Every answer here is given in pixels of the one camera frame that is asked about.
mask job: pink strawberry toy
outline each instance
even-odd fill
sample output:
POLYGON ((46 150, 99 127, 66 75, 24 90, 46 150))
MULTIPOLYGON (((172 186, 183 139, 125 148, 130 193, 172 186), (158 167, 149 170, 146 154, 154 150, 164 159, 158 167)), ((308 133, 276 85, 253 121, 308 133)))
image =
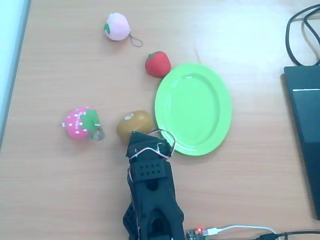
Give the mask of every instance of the pink strawberry toy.
POLYGON ((89 106, 79 107, 70 112, 62 126, 72 139, 100 141, 105 137, 97 111, 89 106))

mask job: green leaf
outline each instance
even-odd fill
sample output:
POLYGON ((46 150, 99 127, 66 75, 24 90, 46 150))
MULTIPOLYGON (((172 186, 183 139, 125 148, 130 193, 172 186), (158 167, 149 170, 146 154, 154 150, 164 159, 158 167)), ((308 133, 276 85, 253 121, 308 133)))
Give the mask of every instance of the green leaf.
POLYGON ((106 32, 107 32, 108 34, 110 34, 110 27, 109 27, 109 24, 108 24, 108 23, 106 23, 106 24, 104 25, 103 29, 106 30, 106 32))
POLYGON ((96 110, 86 109, 85 115, 81 115, 80 119, 82 120, 82 128, 90 131, 89 137, 92 137, 97 131, 98 126, 95 124, 99 124, 100 120, 98 118, 98 113, 96 110))

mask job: green plate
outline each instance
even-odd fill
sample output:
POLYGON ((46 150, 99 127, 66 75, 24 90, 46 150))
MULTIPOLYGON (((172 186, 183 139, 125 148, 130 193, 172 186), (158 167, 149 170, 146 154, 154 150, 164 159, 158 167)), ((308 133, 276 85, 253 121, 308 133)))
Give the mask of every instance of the green plate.
MULTIPOLYGON (((209 67, 186 63, 169 72, 155 97, 155 118, 160 129, 176 138, 176 150, 200 156, 218 147, 231 123, 230 94, 209 67)), ((163 137, 172 145, 173 139, 163 137)))

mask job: white cable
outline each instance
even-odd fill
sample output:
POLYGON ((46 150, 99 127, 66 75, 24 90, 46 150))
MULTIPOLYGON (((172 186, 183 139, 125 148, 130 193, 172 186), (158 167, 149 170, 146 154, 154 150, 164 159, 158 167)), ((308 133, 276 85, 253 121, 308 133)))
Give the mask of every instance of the white cable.
POLYGON ((211 235, 217 235, 218 233, 225 231, 225 230, 229 230, 229 229, 235 229, 235 228, 245 228, 245 229, 264 229, 264 230, 268 230, 274 234, 277 234, 275 230, 266 227, 266 226, 250 226, 250 225, 230 225, 230 226, 226 226, 224 228, 208 228, 206 230, 203 231, 203 235, 204 236, 211 236, 211 235))

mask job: table surface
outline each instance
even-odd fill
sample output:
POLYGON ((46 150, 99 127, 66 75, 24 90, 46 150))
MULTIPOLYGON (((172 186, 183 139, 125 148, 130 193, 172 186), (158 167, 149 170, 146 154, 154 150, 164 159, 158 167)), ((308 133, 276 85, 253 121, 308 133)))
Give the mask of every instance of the table surface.
MULTIPOLYGON (((160 80, 145 73, 144 61, 156 51, 173 66, 210 66, 233 102, 231 128, 218 149, 170 159, 184 228, 320 229, 281 79, 283 67, 293 65, 284 44, 288 19, 317 3, 33 0, 1 151, 1 239, 127 239, 128 159, 115 128, 128 112, 152 111, 160 80), (113 12, 127 16, 142 48, 106 38, 103 26, 113 12), (69 110, 86 105, 102 119, 101 142, 74 142, 61 127, 69 110)), ((318 20, 311 24, 320 31, 318 20)), ((312 64, 301 22, 290 37, 297 58, 312 64)), ((263 232, 235 229, 215 239, 263 232)))

